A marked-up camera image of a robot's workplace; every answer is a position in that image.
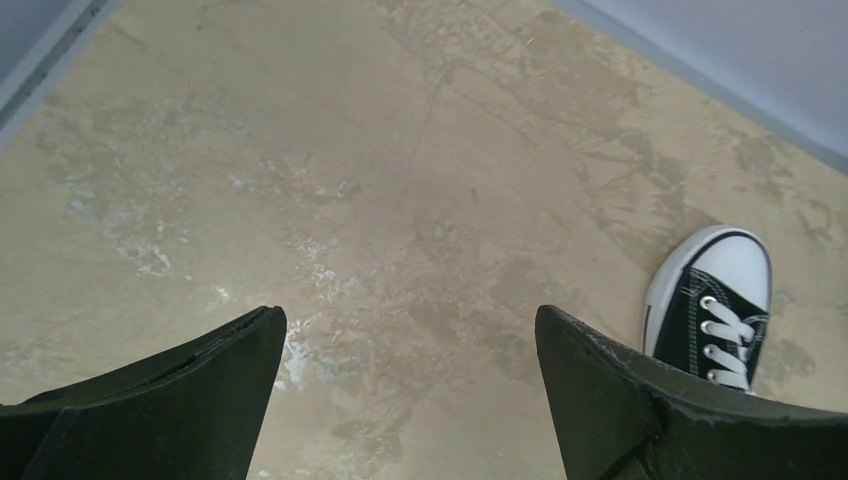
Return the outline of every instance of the black sneaker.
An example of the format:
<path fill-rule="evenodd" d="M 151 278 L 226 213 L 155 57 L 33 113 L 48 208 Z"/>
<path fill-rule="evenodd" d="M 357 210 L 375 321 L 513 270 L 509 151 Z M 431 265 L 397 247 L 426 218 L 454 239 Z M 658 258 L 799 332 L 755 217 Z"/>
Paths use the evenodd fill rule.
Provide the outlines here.
<path fill-rule="evenodd" d="M 710 227 L 677 247 L 651 282 L 643 352 L 753 393 L 770 311 L 771 263 L 763 243 L 736 227 Z"/>

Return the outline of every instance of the shoe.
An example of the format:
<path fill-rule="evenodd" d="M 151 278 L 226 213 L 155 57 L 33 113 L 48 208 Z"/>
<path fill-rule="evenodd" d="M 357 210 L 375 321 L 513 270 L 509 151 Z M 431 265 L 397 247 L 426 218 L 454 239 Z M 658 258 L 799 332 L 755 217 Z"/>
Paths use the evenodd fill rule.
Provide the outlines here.
<path fill-rule="evenodd" d="M 689 237 L 663 262 L 645 299 L 643 353 L 717 385 L 751 385 L 771 312 L 762 241 L 727 225 Z"/>

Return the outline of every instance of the stain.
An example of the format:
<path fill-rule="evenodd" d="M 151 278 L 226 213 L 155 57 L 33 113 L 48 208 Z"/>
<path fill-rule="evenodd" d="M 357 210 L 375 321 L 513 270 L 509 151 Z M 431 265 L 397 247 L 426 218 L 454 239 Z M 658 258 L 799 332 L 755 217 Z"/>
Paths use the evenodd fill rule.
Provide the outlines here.
<path fill-rule="evenodd" d="M 333 427 L 330 433 L 343 440 L 354 440 L 356 438 L 370 435 L 376 430 L 376 424 L 368 420 L 349 420 Z"/>
<path fill-rule="evenodd" d="M 545 23 L 562 23 L 566 17 L 560 10 L 545 10 L 543 12 L 539 12 L 539 15 L 537 15 L 536 18 Z"/>
<path fill-rule="evenodd" d="M 789 384 L 793 378 L 805 378 L 816 371 L 816 361 L 800 344 L 786 339 L 769 339 L 763 348 L 759 375 L 779 385 Z"/>
<path fill-rule="evenodd" d="M 844 242 L 835 241 L 837 238 L 845 238 L 848 233 L 840 222 L 839 213 L 834 212 L 823 202 L 806 195 L 796 193 L 794 197 L 795 200 L 804 204 L 803 209 L 795 211 L 795 216 L 804 229 L 804 233 L 820 245 L 830 247 L 837 244 L 840 249 L 845 248 Z"/>
<path fill-rule="evenodd" d="M 508 309 L 518 318 L 533 318 L 539 305 L 564 305 L 573 297 L 546 269 L 518 254 L 513 254 L 501 268 L 489 295 L 494 305 Z"/>
<path fill-rule="evenodd" d="M 516 333 L 505 332 L 494 339 L 495 364 L 513 380 L 539 385 L 542 380 L 536 357 L 536 342 Z"/>
<path fill-rule="evenodd" d="M 462 228 L 462 223 L 452 217 L 449 212 L 435 211 L 419 212 L 413 222 L 415 229 L 415 246 L 445 275 L 446 284 L 455 280 L 456 269 L 462 263 L 460 258 L 468 248 L 469 234 Z"/>
<path fill-rule="evenodd" d="M 771 315 L 772 317 L 783 317 L 787 305 L 795 303 L 795 297 L 788 291 L 776 288 L 771 296 Z"/>
<path fill-rule="evenodd" d="M 400 442 L 400 435 L 396 432 L 385 432 L 376 437 L 369 438 L 363 447 L 371 453 L 371 462 L 376 464 L 397 463 L 403 457 L 403 445 Z M 370 473 L 379 471 L 374 466 Z"/>
<path fill-rule="evenodd" d="M 757 394 L 758 397 L 777 400 L 777 393 L 771 387 L 768 386 L 768 384 L 762 377 L 754 377 L 753 388 L 754 392 Z"/>
<path fill-rule="evenodd" d="M 784 197 L 782 181 L 792 179 L 794 175 L 777 161 L 773 142 L 750 137 L 732 128 L 730 133 L 738 139 L 733 148 L 736 163 L 743 171 L 753 176 L 754 188 L 782 205 Z"/>
<path fill-rule="evenodd" d="M 455 341 L 456 332 L 452 323 L 459 320 L 459 308 L 453 303 L 416 300 L 406 308 L 407 313 L 418 325 L 443 341 Z"/>
<path fill-rule="evenodd" d="M 652 274 L 682 239 L 719 222 L 686 202 L 683 161 L 657 154 L 639 130 L 611 133 L 609 144 L 588 153 L 606 165 L 583 170 L 586 208 L 598 229 Z"/>

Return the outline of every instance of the concrete floor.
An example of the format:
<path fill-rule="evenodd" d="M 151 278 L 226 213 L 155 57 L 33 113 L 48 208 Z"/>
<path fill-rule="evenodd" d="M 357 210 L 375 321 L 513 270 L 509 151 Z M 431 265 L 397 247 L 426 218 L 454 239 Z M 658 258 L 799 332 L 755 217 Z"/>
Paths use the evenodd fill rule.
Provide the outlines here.
<path fill-rule="evenodd" d="M 533 315 L 628 345 L 717 222 L 756 387 L 848 411 L 848 178 L 537 0 L 127 0 L 0 153 L 0 403 L 260 304 L 250 478 L 561 478 Z"/>

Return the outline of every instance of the metal eyelet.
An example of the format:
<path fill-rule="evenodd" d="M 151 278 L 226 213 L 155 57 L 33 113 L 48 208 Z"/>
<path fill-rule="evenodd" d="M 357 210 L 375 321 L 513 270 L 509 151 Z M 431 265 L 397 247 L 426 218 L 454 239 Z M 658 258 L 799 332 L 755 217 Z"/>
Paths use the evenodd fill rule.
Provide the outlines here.
<path fill-rule="evenodd" d="M 716 301 L 718 300 L 716 300 L 715 297 L 707 295 L 705 297 L 701 297 L 701 300 L 698 303 L 701 305 L 701 308 L 707 310 L 708 305 Z"/>

